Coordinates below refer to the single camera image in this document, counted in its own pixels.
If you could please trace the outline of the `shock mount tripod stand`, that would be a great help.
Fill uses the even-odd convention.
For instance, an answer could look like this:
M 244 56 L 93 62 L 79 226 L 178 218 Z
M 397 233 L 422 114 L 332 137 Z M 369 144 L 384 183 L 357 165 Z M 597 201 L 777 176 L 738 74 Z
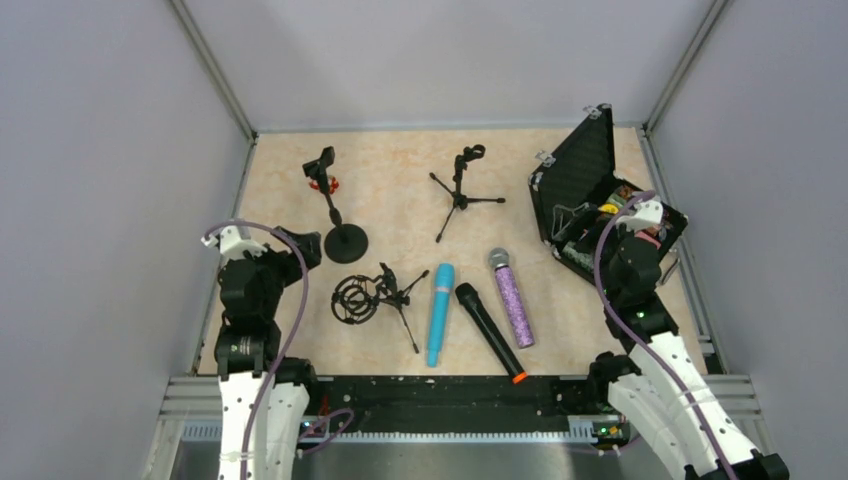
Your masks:
M 400 288 L 395 272 L 384 262 L 382 273 L 375 277 L 350 275 L 340 281 L 332 292 L 330 308 L 333 316 L 346 325 L 361 325 L 373 318 L 381 305 L 392 307 L 400 316 L 415 354 L 420 353 L 404 308 L 411 303 L 413 288 L 429 276 L 424 270 L 405 288 Z

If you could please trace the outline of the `purple glitter microphone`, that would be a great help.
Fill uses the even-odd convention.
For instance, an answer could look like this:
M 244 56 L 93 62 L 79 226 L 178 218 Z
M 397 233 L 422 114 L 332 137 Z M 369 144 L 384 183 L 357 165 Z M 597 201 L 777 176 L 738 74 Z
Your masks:
M 492 269 L 495 283 L 519 349 L 535 345 L 535 337 L 520 294 L 518 283 L 510 266 L 510 256 L 506 249 L 496 247 L 488 254 L 488 264 Z

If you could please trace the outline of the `teal microphone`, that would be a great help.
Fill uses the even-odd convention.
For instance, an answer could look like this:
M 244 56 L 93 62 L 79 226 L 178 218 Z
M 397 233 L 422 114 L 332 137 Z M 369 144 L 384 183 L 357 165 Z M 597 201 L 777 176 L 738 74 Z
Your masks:
M 437 267 L 434 277 L 433 302 L 427 341 L 426 365 L 429 368 L 435 368 L 439 363 L 454 281 L 454 266 L 449 263 L 441 263 Z

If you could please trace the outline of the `black microphone orange end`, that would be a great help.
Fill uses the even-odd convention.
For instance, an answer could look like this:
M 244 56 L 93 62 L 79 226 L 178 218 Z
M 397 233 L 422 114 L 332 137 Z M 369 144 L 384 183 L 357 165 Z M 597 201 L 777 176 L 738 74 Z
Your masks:
M 468 282 L 455 289 L 459 304 L 466 310 L 495 356 L 503 366 L 513 384 L 519 384 L 528 376 L 517 356 L 489 314 L 478 291 Z

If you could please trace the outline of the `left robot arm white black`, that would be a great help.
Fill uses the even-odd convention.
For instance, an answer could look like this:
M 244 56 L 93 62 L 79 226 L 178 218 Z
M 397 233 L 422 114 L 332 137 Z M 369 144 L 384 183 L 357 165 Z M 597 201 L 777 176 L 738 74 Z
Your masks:
M 286 247 L 275 251 L 251 238 L 254 226 L 230 220 L 202 238 L 224 259 L 214 347 L 222 411 L 218 476 L 288 479 L 316 376 L 309 360 L 286 356 L 293 337 L 282 334 L 275 316 L 285 288 L 307 281 L 320 265 L 321 235 L 268 228 Z

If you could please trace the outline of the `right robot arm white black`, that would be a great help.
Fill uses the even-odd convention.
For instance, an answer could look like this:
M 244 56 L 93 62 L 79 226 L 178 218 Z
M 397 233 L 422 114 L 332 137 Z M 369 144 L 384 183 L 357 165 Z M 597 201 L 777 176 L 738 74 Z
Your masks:
M 624 354 L 598 359 L 606 402 L 637 429 L 674 479 L 787 479 L 776 453 L 761 451 L 731 419 L 695 367 L 655 292 L 656 246 L 629 235 L 608 251 L 599 239 L 594 283 Z

